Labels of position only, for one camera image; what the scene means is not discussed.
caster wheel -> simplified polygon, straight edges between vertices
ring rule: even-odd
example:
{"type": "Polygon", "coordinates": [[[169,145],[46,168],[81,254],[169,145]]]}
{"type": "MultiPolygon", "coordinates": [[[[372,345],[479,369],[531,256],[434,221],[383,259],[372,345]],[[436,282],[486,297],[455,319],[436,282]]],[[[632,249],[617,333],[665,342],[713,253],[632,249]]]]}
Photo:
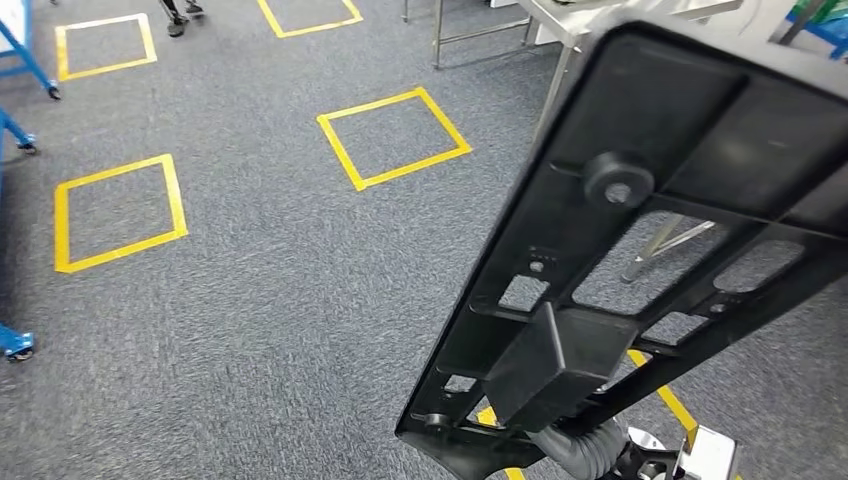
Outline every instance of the caster wheel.
{"type": "Polygon", "coordinates": [[[33,145],[32,143],[27,143],[26,145],[21,145],[18,147],[23,150],[27,155],[38,155],[38,147],[33,145]]]}
{"type": "Polygon", "coordinates": [[[12,355],[7,356],[6,360],[11,363],[23,362],[32,358],[33,353],[35,353],[35,350],[33,350],[32,348],[25,348],[20,352],[13,353],[12,355]]]}

metal table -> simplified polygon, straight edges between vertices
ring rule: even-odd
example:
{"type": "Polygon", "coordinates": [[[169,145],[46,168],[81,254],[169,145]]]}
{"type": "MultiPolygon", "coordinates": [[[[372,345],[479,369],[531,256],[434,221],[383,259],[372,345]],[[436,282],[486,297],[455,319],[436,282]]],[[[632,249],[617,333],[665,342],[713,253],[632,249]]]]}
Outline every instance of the metal table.
{"type": "Polygon", "coordinates": [[[544,124],[548,112],[559,95],[562,77],[568,69],[568,63],[573,53],[579,52],[580,38],[589,32],[593,20],[611,10],[622,6],[653,11],[660,14],[673,15],[684,20],[709,19],[719,13],[738,9],[743,0],[624,0],[614,5],[601,6],[597,4],[561,5],[554,0],[518,0],[532,18],[544,25],[551,34],[563,44],[554,79],[545,99],[539,125],[544,124]]]}
{"type": "MultiPolygon", "coordinates": [[[[561,15],[563,13],[573,13],[579,12],[582,10],[591,10],[596,8],[601,8],[610,5],[616,5],[625,3],[627,0],[574,0],[575,3],[570,5],[561,5],[557,4],[553,1],[546,2],[552,6],[556,7],[556,13],[561,15]]],[[[527,40],[529,38],[530,32],[534,26],[533,12],[530,11],[526,6],[525,10],[528,11],[529,16],[522,20],[516,20],[514,22],[503,23],[500,25],[495,25],[489,28],[485,28],[483,30],[477,32],[469,32],[463,33],[459,35],[452,35],[450,37],[442,37],[442,23],[444,20],[444,4],[445,0],[435,0],[435,11],[436,11],[436,22],[435,22],[435,31],[433,35],[433,67],[436,69],[441,68],[441,49],[442,45],[446,45],[448,43],[458,42],[460,40],[467,40],[469,38],[475,38],[482,35],[488,35],[491,33],[503,32],[505,30],[511,30],[513,28],[525,27],[526,30],[524,32],[524,40],[522,44],[527,44],[527,40]]],[[[404,22],[409,21],[409,0],[404,0],[403,3],[403,14],[401,15],[404,22]]]]}

person's foot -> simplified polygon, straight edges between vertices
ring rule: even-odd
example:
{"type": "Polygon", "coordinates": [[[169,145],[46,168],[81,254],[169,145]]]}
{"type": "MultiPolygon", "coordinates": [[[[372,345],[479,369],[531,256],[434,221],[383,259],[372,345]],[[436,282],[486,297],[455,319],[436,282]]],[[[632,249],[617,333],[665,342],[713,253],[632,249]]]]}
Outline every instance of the person's foot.
{"type": "Polygon", "coordinates": [[[168,35],[172,38],[176,38],[185,33],[185,26],[188,23],[188,19],[180,16],[171,21],[171,24],[168,25],[168,35]]]}
{"type": "Polygon", "coordinates": [[[203,9],[196,3],[189,3],[186,7],[186,13],[189,15],[203,15],[203,9]]]}

black plastic panel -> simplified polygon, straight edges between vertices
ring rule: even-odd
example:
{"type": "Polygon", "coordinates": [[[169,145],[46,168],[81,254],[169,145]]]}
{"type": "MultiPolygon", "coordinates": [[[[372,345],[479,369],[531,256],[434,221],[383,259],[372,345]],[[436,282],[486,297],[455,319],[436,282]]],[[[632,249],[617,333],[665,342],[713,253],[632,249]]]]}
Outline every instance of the black plastic panel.
{"type": "Polygon", "coordinates": [[[570,73],[397,425],[402,440],[462,479],[537,461],[543,455],[524,431],[553,419],[569,432],[591,430],[848,271],[844,68],[780,47],[740,47],[670,18],[621,11],[609,22],[570,73]],[[633,196],[608,200],[616,183],[633,196]],[[655,211],[714,221],[726,234],[637,313],[575,303],[586,276],[655,211]],[[803,253],[751,291],[714,286],[746,252],[775,240],[803,253]],[[516,275],[549,284],[530,312],[499,305],[516,275]],[[642,336],[672,312],[706,320],[677,344],[642,336]],[[575,333],[567,317],[592,328],[575,333]],[[617,343],[621,332],[632,335],[617,343]],[[651,360],[596,390],[631,338],[651,360]],[[599,357],[588,361],[589,352],[599,357]],[[451,374],[478,381],[446,392],[451,374]],[[467,419],[484,394],[502,412],[499,427],[467,419]]]}

yellow floor marking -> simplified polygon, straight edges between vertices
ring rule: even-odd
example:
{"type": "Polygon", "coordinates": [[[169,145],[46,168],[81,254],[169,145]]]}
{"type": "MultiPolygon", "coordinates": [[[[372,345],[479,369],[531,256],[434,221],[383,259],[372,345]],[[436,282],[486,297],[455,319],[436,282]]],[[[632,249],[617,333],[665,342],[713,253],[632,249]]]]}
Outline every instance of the yellow floor marking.
{"type": "MultiPolygon", "coordinates": [[[[633,363],[635,363],[637,367],[641,367],[648,363],[648,359],[645,358],[645,355],[638,350],[628,350],[627,354],[630,355],[630,359],[633,360],[633,363]]],[[[693,417],[692,414],[689,413],[689,410],[683,406],[683,402],[677,398],[677,395],[671,391],[671,388],[669,388],[668,385],[660,387],[660,389],[657,390],[657,393],[671,410],[671,413],[677,417],[677,421],[680,422],[680,425],[682,425],[686,430],[686,439],[691,445],[695,441],[695,433],[698,429],[698,422],[695,421],[695,417],[693,417]]],[[[742,477],[737,475],[736,480],[742,480],[742,477]]]]}
{"type": "Polygon", "coordinates": [[[127,15],[124,17],[107,18],[105,20],[94,20],[91,22],[75,23],[73,25],[65,25],[56,27],[56,63],[58,65],[59,81],[73,80],[75,78],[90,77],[101,73],[114,72],[123,68],[137,67],[146,63],[156,61],[156,49],[153,47],[153,35],[150,33],[150,23],[147,20],[147,14],[138,13],[135,15],[127,15]],[[132,60],[129,62],[117,63],[115,65],[107,65],[105,67],[92,68],[82,72],[70,72],[68,66],[68,30],[81,30],[83,28],[99,27],[101,25],[109,25],[113,23],[137,21],[138,27],[141,30],[141,40],[144,45],[144,58],[132,60]]]}
{"type": "Polygon", "coordinates": [[[321,129],[324,131],[324,134],[327,136],[327,140],[329,140],[330,145],[333,147],[333,151],[335,151],[339,162],[342,164],[342,168],[344,168],[345,172],[347,173],[347,176],[350,178],[350,181],[353,184],[353,187],[356,188],[357,191],[362,191],[368,187],[377,185],[378,183],[383,183],[393,178],[397,178],[402,175],[421,170],[422,168],[427,168],[437,163],[444,162],[445,160],[450,160],[451,158],[455,158],[460,155],[465,155],[466,153],[469,153],[472,150],[468,142],[465,141],[465,139],[456,129],[456,126],[453,124],[453,122],[450,121],[447,115],[445,115],[442,109],[439,108],[433,98],[430,97],[430,94],[428,94],[423,87],[418,87],[409,92],[401,93],[400,95],[395,95],[389,98],[384,98],[382,100],[377,100],[375,102],[366,103],[364,105],[358,105],[356,107],[346,108],[337,112],[318,115],[317,120],[318,124],[321,126],[321,129]],[[419,160],[417,162],[410,163],[409,165],[404,165],[402,167],[389,170],[388,172],[383,172],[373,177],[362,178],[362,176],[359,174],[359,171],[356,169],[356,166],[353,164],[353,161],[350,159],[347,150],[345,150],[344,145],[342,145],[341,140],[339,140],[339,137],[336,134],[336,131],[333,129],[330,120],[346,117],[348,115],[355,115],[357,113],[366,112],[368,110],[374,110],[376,108],[385,107],[387,105],[411,100],[414,98],[420,98],[424,102],[424,104],[427,105],[427,108],[430,109],[430,111],[439,121],[439,124],[442,125],[442,128],[445,129],[448,135],[450,135],[451,139],[453,139],[454,143],[456,143],[456,148],[447,152],[433,155],[432,157],[428,157],[423,160],[419,160]]]}
{"type": "Polygon", "coordinates": [[[268,6],[268,1],[256,0],[256,2],[259,4],[259,9],[262,10],[265,20],[268,21],[268,25],[271,27],[271,30],[274,31],[277,38],[288,38],[295,37],[297,35],[305,35],[307,33],[321,32],[332,28],[343,27],[345,25],[353,25],[354,23],[362,21],[362,14],[359,12],[359,9],[356,8],[356,5],[354,5],[351,0],[342,0],[342,3],[344,3],[350,12],[351,18],[341,22],[325,23],[324,25],[316,25],[314,27],[301,28],[299,30],[286,32],[283,30],[283,27],[280,26],[280,22],[277,21],[277,17],[274,16],[274,12],[271,10],[271,7],[268,6]]]}
{"type": "Polygon", "coordinates": [[[62,273],[74,273],[86,268],[91,268],[96,265],[101,265],[110,262],[117,258],[125,257],[136,252],[155,247],[171,240],[176,240],[180,237],[188,235],[186,227],[185,212],[183,211],[182,197],[180,195],[180,185],[177,181],[177,172],[174,168],[174,159],[170,154],[159,155],[158,157],[148,158],[138,162],[122,165],[120,167],[104,170],[85,177],[68,180],[62,182],[56,187],[54,195],[56,202],[54,228],[55,228],[55,263],[56,271],[62,273]],[[152,165],[162,165],[162,171],[165,176],[165,189],[168,194],[168,205],[171,210],[171,219],[173,229],[170,232],[165,232],[154,237],[126,245],[108,252],[100,253],[82,260],[71,261],[71,244],[70,244],[70,225],[68,217],[68,193],[72,188],[76,188],[89,183],[94,183],[100,180],[105,180],[110,177],[121,175],[124,173],[139,170],[141,168],[152,165]]]}
{"type": "MultiPolygon", "coordinates": [[[[495,411],[492,410],[492,407],[486,407],[485,410],[479,412],[477,414],[477,421],[483,425],[489,425],[492,427],[498,423],[498,419],[495,416],[495,411]]],[[[524,474],[521,473],[520,468],[507,468],[504,469],[504,473],[506,473],[506,478],[509,480],[524,480],[524,474]]]]}

